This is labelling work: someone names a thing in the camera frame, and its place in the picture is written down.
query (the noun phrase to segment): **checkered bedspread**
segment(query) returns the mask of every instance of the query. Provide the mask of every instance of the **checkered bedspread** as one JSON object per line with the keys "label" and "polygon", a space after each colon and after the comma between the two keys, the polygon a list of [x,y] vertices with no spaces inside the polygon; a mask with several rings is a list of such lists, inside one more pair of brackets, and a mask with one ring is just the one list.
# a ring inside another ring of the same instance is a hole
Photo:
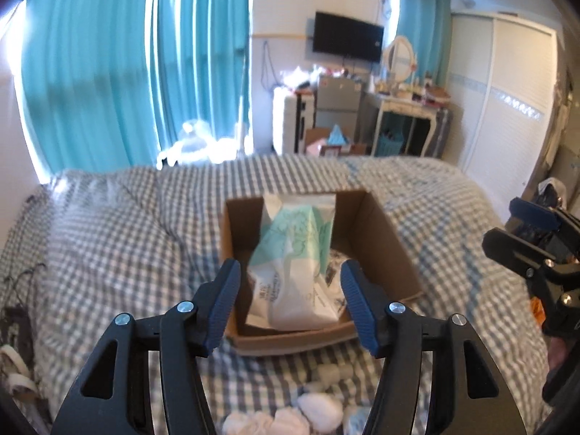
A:
{"label": "checkered bedspread", "polygon": [[[28,300],[36,376],[52,413],[117,313],[135,318],[164,313],[214,278],[225,199],[361,187],[384,205],[417,267],[426,293],[415,310],[439,318],[454,312],[468,317],[532,431],[544,410],[546,350],[523,280],[481,250],[483,233],[498,219],[481,191],[455,168],[411,158],[252,157],[200,169],[66,171],[40,187],[10,234],[0,276],[15,277],[46,264],[37,268],[34,281],[23,277],[10,300]],[[224,340],[199,365],[219,423],[234,410],[273,412],[293,404],[309,371],[320,363],[353,364],[353,379],[331,391],[345,404],[372,402],[381,362],[356,340],[266,358],[238,357]],[[430,367],[425,354],[416,433],[424,431],[427,417]],[[153,414],[162,426],[158,359],[151,369]]]}

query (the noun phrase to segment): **sliding wardrobe door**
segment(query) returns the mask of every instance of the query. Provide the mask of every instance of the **sliding wardrobe door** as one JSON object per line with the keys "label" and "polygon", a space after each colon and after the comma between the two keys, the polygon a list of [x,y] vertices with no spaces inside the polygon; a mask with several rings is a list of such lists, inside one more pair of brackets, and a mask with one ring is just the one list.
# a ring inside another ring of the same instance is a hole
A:
{"label": "sliding wardrobe door", "polygon": [[494,21],[491,86],[465,173],[502,220],[533,174],[553,107],[558,49],[543,26]]}
{"label": "sliding wardrobe door", "polygon": [[454,116],[443,160],[464,169],[485,106],[493,20],[454,15],[452,31],[447,91]]}

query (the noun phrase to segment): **metal screw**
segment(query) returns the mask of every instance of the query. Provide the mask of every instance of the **metal screw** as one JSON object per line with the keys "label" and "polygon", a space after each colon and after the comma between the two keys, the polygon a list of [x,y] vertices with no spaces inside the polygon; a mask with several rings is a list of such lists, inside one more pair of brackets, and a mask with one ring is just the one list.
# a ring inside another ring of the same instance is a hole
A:
{"label": "metal screw", "polygon": [[391,312],[394,312],[395,314],[402,314],[403,312],[405,312],[407,308],[405,307],[404,304],[401,303],[390,303],[389,304],[389,310]]}
{"label": "metal screw", "polygon": [[182,301],[178,304],[179,312],[191,312],[193,310],[193,303],[191,301]]}
{"label": "metal screw", "polygon": [[131,316],[129,314],[119,314],[115,317],[115,324],[117,325],[127,325],[131,322]]}
{"label": "metal screw", "polygon": [[455,324],[455,325],[460,325],[463,326],[465,324],[468,323],[468,320],[465,318],[464,315],[461,314],[453,314],[453,317],[451,318],[451,321]]}

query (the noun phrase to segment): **cardboard box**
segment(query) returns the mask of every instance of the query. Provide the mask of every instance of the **cardboard box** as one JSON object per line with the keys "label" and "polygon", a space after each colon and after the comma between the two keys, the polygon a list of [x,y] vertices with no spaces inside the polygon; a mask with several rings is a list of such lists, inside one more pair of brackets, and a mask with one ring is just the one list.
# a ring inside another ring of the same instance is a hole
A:
{"label": "cardboard box", "polygon": [[306,155],[313,157],[345,157],[347,155],[365,155],[366,144],[348,144],[342,146],[327,145],[331,130],[328,127],[307,129],[304,134]]}
{"label": "cardboard box", "polygon": [[[297,353],[357,337],[348,312],[337,324],[315,331],[277,332],[245,325],[252,301],[246,267],[260,239],[263,203],[262,197],[244,198],[229,200],[224,206],[221,259],[235,258],[242,265],[240,292],[225,336],[244,356]],[[411,260],[372,194],[364,190],[336,192],[331,246],[358,260],[368,279],[382,286],[391,299],[408,301],[422,293]]]}

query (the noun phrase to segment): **television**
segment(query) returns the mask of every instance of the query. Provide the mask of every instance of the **television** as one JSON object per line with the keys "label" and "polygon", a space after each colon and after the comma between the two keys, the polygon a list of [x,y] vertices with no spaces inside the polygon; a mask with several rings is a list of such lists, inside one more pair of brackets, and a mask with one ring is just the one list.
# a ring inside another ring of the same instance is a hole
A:
{"label": "television", "polygon": [[317,11],[312,50],[379,63],[384,33],[382,26]]}

